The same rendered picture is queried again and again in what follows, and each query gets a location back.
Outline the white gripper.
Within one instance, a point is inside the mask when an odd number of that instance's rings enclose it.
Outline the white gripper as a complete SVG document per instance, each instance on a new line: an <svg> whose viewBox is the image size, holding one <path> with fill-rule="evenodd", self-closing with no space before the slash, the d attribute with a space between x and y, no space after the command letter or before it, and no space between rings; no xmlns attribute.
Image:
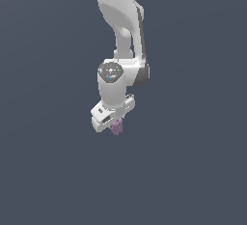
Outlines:
<svg viewBox="0 0 247 225"><path fill-rule="evenodd" d="M106 128L111 130L111 125L119 120L123 119L125 115L131 111L135 106L135 99L133 94L125 96L124 104L118 109L106 108L102 101L100 101L92 110L92 125L96 132L102 132Z"/></svg>

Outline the small purple block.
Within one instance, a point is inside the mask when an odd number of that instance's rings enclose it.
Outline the small purple block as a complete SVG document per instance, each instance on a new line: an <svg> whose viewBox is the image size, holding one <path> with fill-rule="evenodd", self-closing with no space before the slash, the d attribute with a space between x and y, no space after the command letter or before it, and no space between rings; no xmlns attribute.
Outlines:
<svg viewBox="0 0 247 225"><path fill-rule="evenodd" d="M123 131L123 119L122 118L119 118L119 120L117 120L111 125L111 131L113 132L114 135L118 135L120 132Z"/></svg>

